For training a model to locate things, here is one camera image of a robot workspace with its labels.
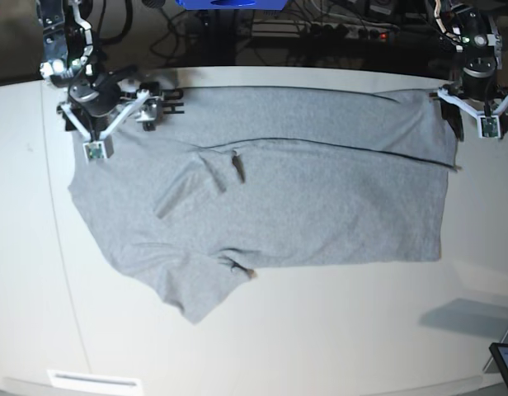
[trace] white vent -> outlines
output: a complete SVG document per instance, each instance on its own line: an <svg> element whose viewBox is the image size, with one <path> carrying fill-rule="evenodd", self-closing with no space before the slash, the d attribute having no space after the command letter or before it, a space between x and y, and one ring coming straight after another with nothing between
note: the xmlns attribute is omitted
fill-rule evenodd
<svg viewBox="0 0 508 396"><path fill-rule="evenodd" d="M112 396L144 395L140 379L69 373L58 370L47 370L47 373L50 383L55 388Z"/></svg>

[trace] gray t-shirt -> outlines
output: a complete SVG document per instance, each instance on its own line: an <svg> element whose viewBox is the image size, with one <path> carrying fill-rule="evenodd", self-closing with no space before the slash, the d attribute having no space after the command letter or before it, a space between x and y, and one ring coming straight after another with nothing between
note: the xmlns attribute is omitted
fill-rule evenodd
<svg viewBox="0 0 508 396"><path fill-rule="evenodd" d="M435 261L454 133L424 91L191 88L69 190L108 262L199 322L251 270Z"/></svg>

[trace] blue object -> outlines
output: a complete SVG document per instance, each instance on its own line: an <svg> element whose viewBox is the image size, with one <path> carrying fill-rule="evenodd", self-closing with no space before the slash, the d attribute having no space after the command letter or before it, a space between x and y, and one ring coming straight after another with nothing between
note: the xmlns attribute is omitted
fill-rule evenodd
<svg viewBox="0 0 508 396"><path fill-rule="evenodd" d="M176 0L186 10L281 10L287 0Z"/></svg>

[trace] white table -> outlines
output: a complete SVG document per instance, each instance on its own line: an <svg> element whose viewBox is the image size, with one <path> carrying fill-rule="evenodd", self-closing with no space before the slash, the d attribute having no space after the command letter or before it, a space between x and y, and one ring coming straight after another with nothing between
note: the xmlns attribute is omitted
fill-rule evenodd
<svg viewBox="0 0 508 396"><path fill-rule="evenodd" d="M183 87L361 92L442 83L304 68L197 68L178 77ZM52 366L33 359L31 380L47 383L41 375L46 368L128 376L140 378L151 396L368 395L404 389L409 390L401 393L410 396L449 396L498 380L481 373L490 342L507 325L508 136L501 142L480 140L465 119L466 142L457 159L462 170L449 177L440 262L261 270L194 327L102 257L67 191L72 142L54 110L62 94L46 86L41 93L54 213L78 320L71 333L79 329L83 349L76 337L69 345L83 351L88 363L78 364L84 356L76 350L71 361L54 360ZM14 133L26 128L20 123ZM51 215L50 208L40 214ZM58 248L54 238L52 250ZM46 261L33 261L49 268ZM0 281L14 279L5 274ZM72 315L68 296L57 291ZM0 373L23 379L6 370Z"/></svg>

